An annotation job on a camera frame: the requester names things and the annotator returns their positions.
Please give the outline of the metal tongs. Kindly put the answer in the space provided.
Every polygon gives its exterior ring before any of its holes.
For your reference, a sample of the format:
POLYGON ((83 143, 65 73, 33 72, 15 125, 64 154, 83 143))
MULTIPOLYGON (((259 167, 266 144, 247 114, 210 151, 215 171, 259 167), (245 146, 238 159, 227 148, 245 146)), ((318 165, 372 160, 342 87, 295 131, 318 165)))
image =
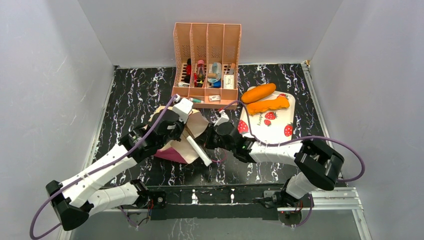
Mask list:
POLYGON ((194 151, 199 155, 199 157, 202 159, 203 163, 206 166, 209 166, 212 163, 212 160, 209 158, 209 156, 206 154, 205 150, 196 143, 194 135, 190 131, 190 129, 185 126, 184 130, 188 133, 188 136, 186 137, 188 143, 192 146, 194 151))

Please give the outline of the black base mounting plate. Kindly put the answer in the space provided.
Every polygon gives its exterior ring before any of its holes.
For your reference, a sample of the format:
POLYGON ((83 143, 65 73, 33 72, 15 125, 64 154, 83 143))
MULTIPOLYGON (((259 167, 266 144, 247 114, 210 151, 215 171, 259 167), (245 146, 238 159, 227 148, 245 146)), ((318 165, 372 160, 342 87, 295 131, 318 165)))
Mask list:
POLYGON ((144 210, 153 221, 259 218, 281 221, 284 225, 300 223, 306 202, 286 203, 282 190, 283 185, 278 183, 150 186, 142 193, 140 202, 123 207, 144 210))

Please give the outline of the paper cake bag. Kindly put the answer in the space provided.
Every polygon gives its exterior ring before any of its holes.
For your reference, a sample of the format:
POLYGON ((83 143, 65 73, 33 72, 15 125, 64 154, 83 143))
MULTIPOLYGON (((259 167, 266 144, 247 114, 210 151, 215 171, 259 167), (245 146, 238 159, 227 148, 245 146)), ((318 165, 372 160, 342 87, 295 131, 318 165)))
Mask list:
MULTIPOLYGON (((208 124, 209 124, 209 121, 206 120, 206 118, 201 114, 199 110, 193 109, 190 112, 186 126, 190 129, 190 131, 194 135, 195 142, 198 145, 200 145, 203 149, 204 147, 203 147, 203 144, 201 143, 200 136, 201 134, 205 132, 208 124)), ((181 135, 181 141, 171 140, 163 148, 159 149, 154 156, 161 159, 168 160, 168 161, 181 163, 181 164, 192 164, 196 159, 200 157, 187 141, 186 139, 187 136, 188 136, 188 133, 184 129, 181 135)), ((210 158, 210 159, 212 163, 221 162, 221 160, 217 160, 213 158, 210 158)))

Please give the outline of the blue tape dispenser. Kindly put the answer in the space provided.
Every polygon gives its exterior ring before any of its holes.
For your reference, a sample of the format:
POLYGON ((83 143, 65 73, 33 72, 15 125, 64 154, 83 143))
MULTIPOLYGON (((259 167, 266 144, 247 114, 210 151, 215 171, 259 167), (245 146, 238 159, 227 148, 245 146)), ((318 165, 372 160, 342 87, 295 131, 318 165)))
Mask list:
POLYGON ((210 88, 219 89, 222 86, 222 64, 213 62, 208 65, 207 83, 210 88))

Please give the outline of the strawberry print tray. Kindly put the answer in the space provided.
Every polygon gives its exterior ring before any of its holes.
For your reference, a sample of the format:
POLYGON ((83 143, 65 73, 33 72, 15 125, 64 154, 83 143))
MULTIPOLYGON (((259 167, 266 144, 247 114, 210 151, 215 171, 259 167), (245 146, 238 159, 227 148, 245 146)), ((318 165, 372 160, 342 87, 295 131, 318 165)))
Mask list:
POLYGON ((268 110, 263 113, 249 115, 243 109, 238 121, 237 130, 244 137, 251 138, 250 132, 268 144, 278 144, 292 139, 294 130, 295 97, 287 92, 274 91, 263 101, 285 98, 289 102, 288 108, 268 110))

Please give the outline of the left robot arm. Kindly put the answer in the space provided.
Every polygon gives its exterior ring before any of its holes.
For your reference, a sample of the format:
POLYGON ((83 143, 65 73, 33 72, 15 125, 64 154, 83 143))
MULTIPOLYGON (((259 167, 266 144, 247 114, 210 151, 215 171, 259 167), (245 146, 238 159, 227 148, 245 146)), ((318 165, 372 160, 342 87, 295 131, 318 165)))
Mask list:
POLYGON ((123 205, 145 208, 155 202, 157 192, 150 192, 139 180, 103 189, 117 174, 155 155, 172 140, 179 141, 190 110, 177 107, 162 109, 151 121, 135 127, 103 157, 77 175, 46 185, 51 205, 65 231, 78 228, 90 216, 123 205))

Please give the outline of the pink capped tube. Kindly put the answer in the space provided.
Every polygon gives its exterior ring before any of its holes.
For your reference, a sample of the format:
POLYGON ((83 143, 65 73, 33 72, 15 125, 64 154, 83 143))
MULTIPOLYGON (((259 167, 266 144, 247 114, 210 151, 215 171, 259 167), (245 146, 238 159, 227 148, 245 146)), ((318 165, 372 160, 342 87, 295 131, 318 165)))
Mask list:
POLYGON ((198 60, 196 63, 196 72, 195 72, 195 87, 202 88, 205 82, 205 62, 203 60, 198 60))

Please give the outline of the fake orange bread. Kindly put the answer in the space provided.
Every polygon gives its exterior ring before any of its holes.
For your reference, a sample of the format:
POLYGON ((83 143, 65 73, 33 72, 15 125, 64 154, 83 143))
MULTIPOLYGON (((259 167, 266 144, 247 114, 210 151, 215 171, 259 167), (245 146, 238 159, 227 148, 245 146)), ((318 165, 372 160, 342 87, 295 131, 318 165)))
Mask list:
POLYGON ((271 110, 287 109, 290 107, 289 100, 286 97, 277 97, 270 100, 262 100, 247 105, 247 113, 256 115, 271 110))

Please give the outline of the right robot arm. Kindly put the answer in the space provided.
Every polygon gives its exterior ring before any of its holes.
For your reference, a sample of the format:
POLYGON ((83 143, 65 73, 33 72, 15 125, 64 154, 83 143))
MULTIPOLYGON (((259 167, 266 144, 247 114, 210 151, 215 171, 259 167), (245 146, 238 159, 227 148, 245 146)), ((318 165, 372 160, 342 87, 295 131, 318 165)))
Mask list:
POLYGON ((316 189, 332 191, 338 181, 344 158, 319 138, 309 137, 299 143, 262 143, 243 136, 230 122, 209 124, 201 135, 203 146, 221 148, 243 163, 280 163, 294 165, 299 173, 284 185, 280 197, 288 207, 295 207, 302 197, 316 189))

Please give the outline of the white label box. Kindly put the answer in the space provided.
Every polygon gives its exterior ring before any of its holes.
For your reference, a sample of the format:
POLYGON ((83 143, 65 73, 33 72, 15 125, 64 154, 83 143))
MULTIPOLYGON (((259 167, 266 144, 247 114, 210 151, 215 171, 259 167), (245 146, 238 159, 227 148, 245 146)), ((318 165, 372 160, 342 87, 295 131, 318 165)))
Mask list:
POLYGON ((223 76, 223 88, 224 89, 234 89, 235 88, 235 79, 232 74, 225 74, 223 76))

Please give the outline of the aluminium frame rail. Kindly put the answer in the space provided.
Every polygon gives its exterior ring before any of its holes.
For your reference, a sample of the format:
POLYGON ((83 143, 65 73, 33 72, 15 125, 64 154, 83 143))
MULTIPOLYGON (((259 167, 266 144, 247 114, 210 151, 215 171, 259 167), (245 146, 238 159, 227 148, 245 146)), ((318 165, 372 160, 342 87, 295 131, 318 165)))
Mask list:
MULTIPOLYGON (((339 186, 332 191, 314 190, 300 200, 306 202, 305 209, 301 211, 307 211, 309 215, 313 211, 352 211, 360 238, 363 240, 370 240, 372 238, 365 220, 364 208, 355 187, 339 186)), ((141 218, 148 218, 149 216, 145 210, 125 209, 124 206, 122 210, 122 214, 125 216, 129 226, 134 229, 140 228, 138 224, 141 218)))

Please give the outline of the green marker pen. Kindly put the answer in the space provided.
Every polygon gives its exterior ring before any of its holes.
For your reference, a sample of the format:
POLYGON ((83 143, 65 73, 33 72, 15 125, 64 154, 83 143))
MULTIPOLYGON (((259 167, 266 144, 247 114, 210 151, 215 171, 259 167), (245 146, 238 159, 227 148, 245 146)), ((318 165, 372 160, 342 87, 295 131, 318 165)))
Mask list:
POLYGON ((196 97, 189 97, 188 99, 193 103, 201 103, 201 104, 204 103, 204 100, 196 98, 196 97))

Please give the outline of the smooth orange bread loaf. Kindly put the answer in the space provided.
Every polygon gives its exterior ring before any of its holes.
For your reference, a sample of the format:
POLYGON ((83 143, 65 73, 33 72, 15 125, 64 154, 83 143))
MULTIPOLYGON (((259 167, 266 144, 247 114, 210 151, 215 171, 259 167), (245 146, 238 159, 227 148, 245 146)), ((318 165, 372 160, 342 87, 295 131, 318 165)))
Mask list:
POLYGON ((271 95, 276 88, 274 83, 262 84, 243 93, 240 99, 244 104, 254 103, 271 95))

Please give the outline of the small white card box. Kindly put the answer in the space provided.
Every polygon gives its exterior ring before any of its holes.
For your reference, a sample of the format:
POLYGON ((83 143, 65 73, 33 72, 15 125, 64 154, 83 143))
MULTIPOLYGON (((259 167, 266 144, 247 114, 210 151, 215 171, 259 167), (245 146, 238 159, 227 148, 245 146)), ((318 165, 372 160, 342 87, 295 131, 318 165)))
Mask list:
POLYGON ((210 102, 219 102, 221 100, 221 96, 220 95, 210 95, 208 97, 210 102))

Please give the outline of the orange plastic file organizer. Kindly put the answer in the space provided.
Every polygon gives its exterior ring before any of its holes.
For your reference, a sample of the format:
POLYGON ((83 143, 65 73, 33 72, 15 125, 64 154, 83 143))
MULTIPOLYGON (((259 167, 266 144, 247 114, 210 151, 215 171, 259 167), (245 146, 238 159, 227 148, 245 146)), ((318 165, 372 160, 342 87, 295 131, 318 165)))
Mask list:
POLYGON ((238 99, 238 66, 242 40, 241 24, 177 22, 173 29, 176 76, 172 94, 182 98, 198 98, 204 103, 194 103, 196 109, 220 109, 238 99), (187 59, 191 58, 190 83, 183 82, 187 59), (203 87, 195 87, 196 67, 204 61, 203 87), (222 64, 221 88, 208 85, 210 63, 222 64), (234 89, 223 88, 224 75, 234 75, 234 89), (209 101, 209 96, 220 95, 220 101, 209 101))

